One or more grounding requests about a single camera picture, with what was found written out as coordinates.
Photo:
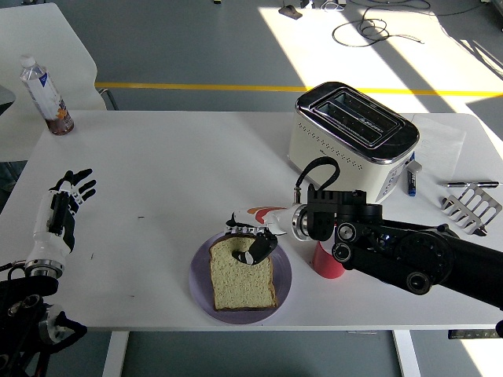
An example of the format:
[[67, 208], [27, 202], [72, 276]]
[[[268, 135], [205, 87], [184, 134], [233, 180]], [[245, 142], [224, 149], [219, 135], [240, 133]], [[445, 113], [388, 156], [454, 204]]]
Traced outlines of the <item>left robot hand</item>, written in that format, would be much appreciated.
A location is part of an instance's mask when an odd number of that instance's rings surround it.
[[75, 216], [79, 208], [96, 193], [93, 170], [67, 171], [49, 188], [40, 203], [33, 231], [34, 247], [27, 267], [50, 265], [61, 269], [75, 246]]

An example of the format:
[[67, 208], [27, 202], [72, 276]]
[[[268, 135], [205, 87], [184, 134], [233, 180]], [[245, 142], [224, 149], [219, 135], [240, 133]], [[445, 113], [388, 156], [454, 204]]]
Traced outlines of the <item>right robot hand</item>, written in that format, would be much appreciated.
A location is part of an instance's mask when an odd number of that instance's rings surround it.
[[258, 265], [277, 246], [277, 237], [294, 235], [294, 219], [301, 204], [291, 207], [254, 207], [235, 210], [226, 222], [226, 234], [251, 236], [252, 244], [245, 251], [233, 251], [232, 256], [246, 265]]

